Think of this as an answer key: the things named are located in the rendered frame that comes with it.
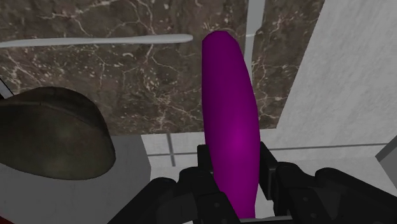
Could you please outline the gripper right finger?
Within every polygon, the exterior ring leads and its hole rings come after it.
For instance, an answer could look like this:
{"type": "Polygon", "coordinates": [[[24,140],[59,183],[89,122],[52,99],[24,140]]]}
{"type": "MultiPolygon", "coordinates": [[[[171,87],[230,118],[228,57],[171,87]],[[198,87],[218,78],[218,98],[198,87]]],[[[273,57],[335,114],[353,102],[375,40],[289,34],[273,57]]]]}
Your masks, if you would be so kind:
{"type": "Polygon", "coordinates": [[[260,187],[292,224],[397,224],[397,197],[338,169],[311,176],[260,145],[260,187]]]}

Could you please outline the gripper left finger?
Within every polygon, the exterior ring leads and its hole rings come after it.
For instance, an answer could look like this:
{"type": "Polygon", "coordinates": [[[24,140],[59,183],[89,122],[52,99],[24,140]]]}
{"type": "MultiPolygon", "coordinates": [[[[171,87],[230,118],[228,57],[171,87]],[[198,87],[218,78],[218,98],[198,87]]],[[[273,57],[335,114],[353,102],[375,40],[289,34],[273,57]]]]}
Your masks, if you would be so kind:
{"type": "Polygon", "coordinates": [[[108,224],[241,224],[214,181],[207,145],[197,146],[197,160],[177,181],[151,180],[108,224]]]}

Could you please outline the long pale grey rod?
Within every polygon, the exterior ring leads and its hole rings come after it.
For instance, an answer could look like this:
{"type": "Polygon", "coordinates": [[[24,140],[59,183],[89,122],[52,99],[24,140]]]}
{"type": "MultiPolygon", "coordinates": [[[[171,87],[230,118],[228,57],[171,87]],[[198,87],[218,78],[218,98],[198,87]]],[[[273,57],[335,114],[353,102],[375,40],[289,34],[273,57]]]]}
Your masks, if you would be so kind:
{"type": "Polygon", "coordinates": [[[20,39],[0,42],[0,48],[62,45],[100,45],[100,44],[171,44],[187,43],[193,40],[190,34],[159,34],[124,38],[42,38],[20,39]]]}

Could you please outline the purple elongated rounded object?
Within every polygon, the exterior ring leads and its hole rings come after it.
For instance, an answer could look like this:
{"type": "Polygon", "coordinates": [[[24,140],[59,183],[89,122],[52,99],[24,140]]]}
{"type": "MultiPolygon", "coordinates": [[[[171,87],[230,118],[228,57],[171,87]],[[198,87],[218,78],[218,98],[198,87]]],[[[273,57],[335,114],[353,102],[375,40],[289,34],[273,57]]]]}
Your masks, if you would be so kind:
{"type": "Polygon", "coordinates": [[[202,41],[202,114],[215,182],[239,218],[254,218],[258,108],[244,56],[226,31],[214,31],[202,41]]]}

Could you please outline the dark olive domed object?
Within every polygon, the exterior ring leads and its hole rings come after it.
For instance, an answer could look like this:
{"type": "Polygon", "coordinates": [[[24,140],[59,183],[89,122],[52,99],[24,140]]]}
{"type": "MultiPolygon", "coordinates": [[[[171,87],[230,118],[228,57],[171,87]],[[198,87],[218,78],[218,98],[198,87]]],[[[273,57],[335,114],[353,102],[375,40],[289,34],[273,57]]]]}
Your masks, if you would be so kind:
{"type": "Polygon", "coordinates": [[[47,178],[99,177],[115,164],[108,126],[89,98],[38,87],[0,100],[0,163],[47,178]]]}

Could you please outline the grey block furniture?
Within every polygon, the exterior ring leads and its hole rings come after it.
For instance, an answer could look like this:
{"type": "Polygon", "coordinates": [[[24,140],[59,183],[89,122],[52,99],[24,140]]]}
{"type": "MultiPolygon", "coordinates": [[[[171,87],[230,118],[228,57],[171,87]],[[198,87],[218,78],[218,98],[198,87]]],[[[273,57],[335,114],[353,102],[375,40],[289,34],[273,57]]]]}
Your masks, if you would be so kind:
{"type": "Polygon", "coordinates": [[[150,182],[142,137],[114,136],[116,162],[98,178],[63,181],[0,165],[0,215],[14,224],[107,224],[150,182]]]}

